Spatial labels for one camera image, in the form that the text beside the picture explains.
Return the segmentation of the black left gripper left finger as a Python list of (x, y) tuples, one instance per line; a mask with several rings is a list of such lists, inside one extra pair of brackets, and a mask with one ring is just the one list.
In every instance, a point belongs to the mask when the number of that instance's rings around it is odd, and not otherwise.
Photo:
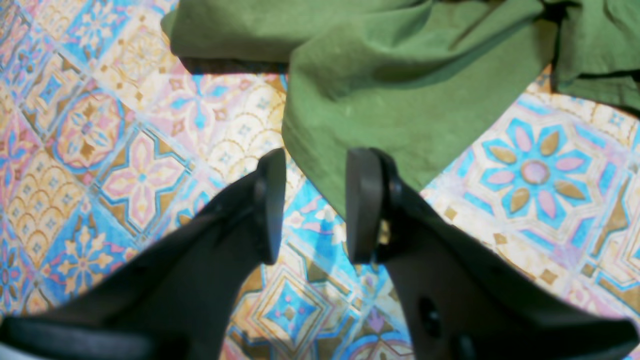
[(89, 291), (46, 312), (5, 317), (1, 358), (219, 359), (242, 285), (278, 258), (285, 186), (285, 150), (277, 148)]

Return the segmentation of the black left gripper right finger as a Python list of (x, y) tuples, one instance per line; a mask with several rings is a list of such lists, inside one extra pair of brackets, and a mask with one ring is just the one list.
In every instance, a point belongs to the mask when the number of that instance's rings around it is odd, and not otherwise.
[(382, 264), (418, 360), (622, 360), (634, 323), (563, 301), (407, 185), (376, 148), (346, 156), (346, 246), (352, 264)]

